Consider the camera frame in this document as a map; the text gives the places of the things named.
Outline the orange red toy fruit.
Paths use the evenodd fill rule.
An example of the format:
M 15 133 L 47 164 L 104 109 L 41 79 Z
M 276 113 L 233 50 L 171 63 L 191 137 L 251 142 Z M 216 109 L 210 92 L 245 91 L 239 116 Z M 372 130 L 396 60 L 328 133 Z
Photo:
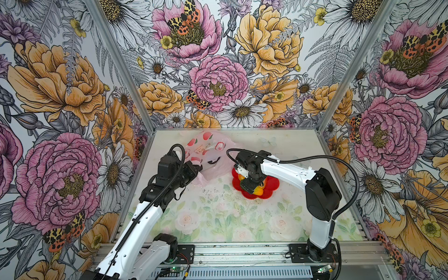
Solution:
M 253 191 L 253 195 L 261 197 L 264 194 L 264 187 L 261 186 L 257 186 L 254 191 Z

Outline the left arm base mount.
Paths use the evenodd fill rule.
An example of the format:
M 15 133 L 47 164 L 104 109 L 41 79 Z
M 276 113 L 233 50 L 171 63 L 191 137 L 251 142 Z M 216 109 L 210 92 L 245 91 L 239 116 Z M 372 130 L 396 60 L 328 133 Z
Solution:
M 193 264 L 195 245 L 170 245 L 168 258 L 162 264 Z

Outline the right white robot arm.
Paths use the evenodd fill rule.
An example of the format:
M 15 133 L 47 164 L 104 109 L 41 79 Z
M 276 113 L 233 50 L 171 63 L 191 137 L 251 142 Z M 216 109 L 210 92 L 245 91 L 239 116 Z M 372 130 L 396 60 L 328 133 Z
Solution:
M 327 169 L 306 169 L 296 164 L 325 157 L 315 156 L 282 161 L 264 150 L 253 152 L 238 149 L 237 151 L 236 157 L 229 156 L 229 158 L 234 161 L 234 169 L 237 174 L 243 176 L 240 183 L 243 191 L 255 194 L 256 187 L 270 176 L 304 192 L 306 209 L 312 216 L 312 225 L 302 255 L 314 262 L 322 261 L 331 249 L 337 219 L 336 213 L 342 194 Z

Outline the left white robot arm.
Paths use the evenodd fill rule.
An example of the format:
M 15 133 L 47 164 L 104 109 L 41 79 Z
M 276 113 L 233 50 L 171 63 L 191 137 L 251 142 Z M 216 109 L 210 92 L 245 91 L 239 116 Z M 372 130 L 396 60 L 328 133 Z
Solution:
M 177 257 L 177 238 L 159 234 L 146 250 L 151 230 L 173 200 L 179 200 L 186 187 L 202 171 L 202 166 L 186 160 L 181 144 L 173 145 L 143 189 L 133 217 L 119 240 L 94 271 L 85 271 L 83 280 L 145 280 L 165 261 Z

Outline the pink plastic bag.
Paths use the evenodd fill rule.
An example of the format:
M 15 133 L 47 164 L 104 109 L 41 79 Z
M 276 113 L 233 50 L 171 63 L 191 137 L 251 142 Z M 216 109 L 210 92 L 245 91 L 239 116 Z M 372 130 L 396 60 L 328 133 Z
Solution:
M 193 185 L 204 187 L 212 180 L 229 174 L 235 164 L 226 154 L 231 148 L 240 148 L 240 145 L 219 132 L 203 131 L 194 136 L 185 146 L 185 160 L 201 165 L 203 169 L 192 181 Z M 207 163 L 218 157 L 217 164 Z

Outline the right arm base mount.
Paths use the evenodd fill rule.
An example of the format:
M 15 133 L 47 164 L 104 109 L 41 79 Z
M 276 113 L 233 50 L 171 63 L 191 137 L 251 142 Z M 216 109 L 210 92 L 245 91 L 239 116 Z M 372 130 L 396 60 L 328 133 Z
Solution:
M 333 243 L 329 243 L 324 249 L 311 243 L 289 244 L 284 256 L 292 263 L 337 263 L 340 260 L 340 254 Z

